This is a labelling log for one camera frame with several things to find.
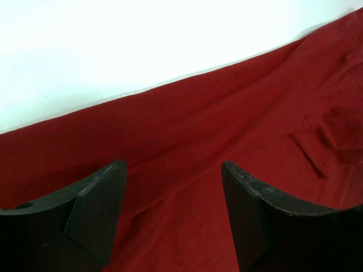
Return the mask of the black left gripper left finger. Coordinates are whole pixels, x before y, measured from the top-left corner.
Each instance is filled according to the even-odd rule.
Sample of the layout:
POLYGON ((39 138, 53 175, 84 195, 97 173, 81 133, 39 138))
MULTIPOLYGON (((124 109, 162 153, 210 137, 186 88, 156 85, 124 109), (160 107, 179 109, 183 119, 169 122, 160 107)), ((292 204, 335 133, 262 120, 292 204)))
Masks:
POLYGON ((103 271, 126 185, 116 160, 53 193, 1 210, 2 271, 103 271))

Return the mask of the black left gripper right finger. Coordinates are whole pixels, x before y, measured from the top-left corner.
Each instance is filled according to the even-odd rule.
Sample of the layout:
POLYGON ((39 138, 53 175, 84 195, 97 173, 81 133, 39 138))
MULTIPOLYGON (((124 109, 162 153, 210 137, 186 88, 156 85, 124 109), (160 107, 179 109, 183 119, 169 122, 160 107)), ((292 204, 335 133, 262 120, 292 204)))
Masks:
POLYGON ((339 210, 283 192, 231 161, 222 185, 240 271, 361 271, 362 206, 339 210))

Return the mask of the red t shirt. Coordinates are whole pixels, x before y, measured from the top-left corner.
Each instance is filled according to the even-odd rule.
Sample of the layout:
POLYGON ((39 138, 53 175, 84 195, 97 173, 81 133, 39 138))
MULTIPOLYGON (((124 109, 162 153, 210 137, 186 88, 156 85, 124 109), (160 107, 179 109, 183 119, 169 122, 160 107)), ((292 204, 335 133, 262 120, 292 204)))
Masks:
POLYGON ((237 271, 232 160, 297 197, 362 203, 362 11, 267 54, 1 135, 1 207, 123 159, 109 271, 237 271))

